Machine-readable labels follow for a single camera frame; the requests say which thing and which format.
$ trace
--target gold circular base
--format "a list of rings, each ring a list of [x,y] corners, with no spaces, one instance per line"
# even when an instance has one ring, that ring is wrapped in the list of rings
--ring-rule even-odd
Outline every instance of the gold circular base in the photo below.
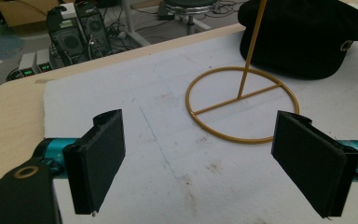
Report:
[[[207,111],[210,111],[210,110],[213,110],[213,109],[216,109],[218,107],[221,107],[221,106],[224,106],[224,105],[229,105],[229,104],[232,104],[232,103],[235,103],[235,102],[238,102],[240,100],[243,100],[243,99],[246,99],[246,98],[249,98],[251,96],[255,96],[257,94],[260,94],[260,93],[263,93],[265,91],[270,91],[270,90],[273,90],[273,89],[276,89],[276,88],[282,88],[287,94],[288,96],[290,97],[290,99],[292,100],[292,103],[295,107],[295,111],[294,113],[297,113],[299,114],[299,106],[298,106],[298,101],[296,99],[296,97],[294,96],[294,94],[289,90],[289,88],[287,88],[279,79],[277,79],[276,77],[273,77],[272,75],[268,74],[268,73],[265,73],[263,71],[259,71],[259,70],[255,70],[255,69],[248,69],[247,72],[250,72],[252,74],[256,74],[256,75],[259,75],[261,77],[265,77],[271,81],[273,81],[276,85],[273,85],[273,86],[270,86],[270,87],[267,87],[265,89],[262,89],[260,91],[254,91],[254,92],[251,92],[251,93],[248,93],[246,95],[239,95],[237,98],[234,98],[232,100],[228,100],[228,101],[225,101],[221,104],[218,104],[218,105],[213,105],[213,106],[210,106],[210,107],[207,107],[207,108],[204,108],[204,109],[201,109],[197,112],[194,112],[193,109],[191,108],[191,104],[190,104],[190,93],[191,93],[191,90],[193,89],[194,85],[200,81],[202,78],[204,77],[207,77],[209,76],[210,74],[213,74],[213,73],[218,73],[218,72],[222,72],[222,71],[242,71],[242,72],[245,72],[245,68],[243,67],[235,67],[235,66],[231,66],[231,67],[221,67],[221,68],[215,68],[215,69],[212,69],[210,71],[207,71],[201,75],[199,75],[198,77],[196,77],[196,79],[194,79],[190,85],[188,86],[187,88],[187,92],[186,92],[186,107],[187,107],[187,110],[188,112],[190,113],[190,116],[193,120],[195,120],[199,126],[201,126],[205,131],[207,131],[208,133],[211,133],[217,137],[220,137],[220,138],[223,138],[225,140],[228,140],[228,141],[231,141],[231,142],[236,142],[236,143],[245,143],[245,144],[261,144],[261,143],[267,143],[267,142],[270,142],[272,141],[272,136],[270,137],[265,137],[265,138],[256,138],[256,139],[247,139],[247,138],[238,138],[238,137],[233,137],[233,136],[230,136],[230,135],[226,135],[224,133],[220,133],[212,128],[210,128],[209,126],[207,126],[205,123],[203,123],[198,117],[197,115],[198,114],[201,114],[201,113],[204,113],[204,112],[207,112]]]

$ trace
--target vertical pole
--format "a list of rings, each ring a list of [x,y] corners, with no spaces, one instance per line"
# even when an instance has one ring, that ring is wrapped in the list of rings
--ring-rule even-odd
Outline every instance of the vertical pole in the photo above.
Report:
[[[260,29],[261,20],[263,19],[264,8],[266,7],[266,3],[267,3],[267,0],[261,0],[260,6],[258,7],[257,17],[255,19],[255,29],[252,34],[252,39],[251,39],[251,44],[249,46],[248,55],[246,56],[246,64],[245,64],[245,68],[243,70],[240,90],[238,91],[238,98],[241,98],[242,92],[243,92],[243,87],[245,86],[245,80],[248,75],[249,66],[251,64],[251,60],[252,60],[252,56],[253,56],[253,51],[255,49],[255,41],[257,39],[258,30]]]

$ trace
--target chair seat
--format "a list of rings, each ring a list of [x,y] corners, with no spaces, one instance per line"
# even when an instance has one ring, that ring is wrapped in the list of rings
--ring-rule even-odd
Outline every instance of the chair seat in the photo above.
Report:
[[[217,0],[164,0],[165,4],[173,7],[208,7],[216,4]]]

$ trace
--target cardboard box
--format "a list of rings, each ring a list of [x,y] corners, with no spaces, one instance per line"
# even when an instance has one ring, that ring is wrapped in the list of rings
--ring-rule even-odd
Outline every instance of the cardboard box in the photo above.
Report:
[[[58,0],[0,0],[0,11],[7,26],[13,27],[46,21],[48,12],[59,5]]]

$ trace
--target gold rod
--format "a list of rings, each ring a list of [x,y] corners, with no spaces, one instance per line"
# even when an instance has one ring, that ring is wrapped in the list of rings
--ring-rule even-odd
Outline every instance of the gold rod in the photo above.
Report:
[[[270,90],[276,89],[276,88],[280,87],[281,85],[282,85],[282,84],[279,83],[279,84],[276,84],[276,85],[273,85],[273,86],[270,86],[270,87],[266,87],[266,88],[264,88],[264,89],[262,89],[262,90],[259,90],[259,91],[254,91],[254,92],[248,93],[248,94],[246,94],[246,95],[241,96],[240,98],[234,98],[234,99],[231,99],[231,100],[227,100],[227,101],[225,101],[225,102],[223,102],[223,103],[220,103],[220,104],[217,104],[217,105],[211,105],[211,106],[206,107],[206,108],[204,108],[204,109],[195,111],[195,112],[193,112],[193,114],[194,114],[194,115],[199,115],[199,114],[202,114],[202,113],[211,111],[211,110],[213,110],[213,109],[222,107],[222,106],[224,106],[224,105],[229,105],[229,104],[235,103],[235,102],[237,102],[237,101],[240,101],[240,100],[243,100],[243,99],[246,99],[246,98],[255,96],[255,95],[260,94],[260,93],[263,93],[263,92],[265,92],[265,91],[270,91]]]
[[[255,20],[255,29],[254,29],[254,32],[252,34],[252,39],[251,39],[251,44],[249,46],[248,55],[246,56],[246,63],[245,63],[245,68],[243,70],[240,90],[238,91],[238,98],[241,98],[242,92],[243,92],[243,87],[245,86],[245,80],[246,80],[246,77],[248,75],[249,66],[251,64],[253,52],[254,52],[254,49],[255,49],[255,41],[257,39],[258,30],[260,28],[261,20],[263,19],[264,8],[266,7],[266,3],[267,3],[267,0],[261,0],[260,7],[258,8],[257,18]]]

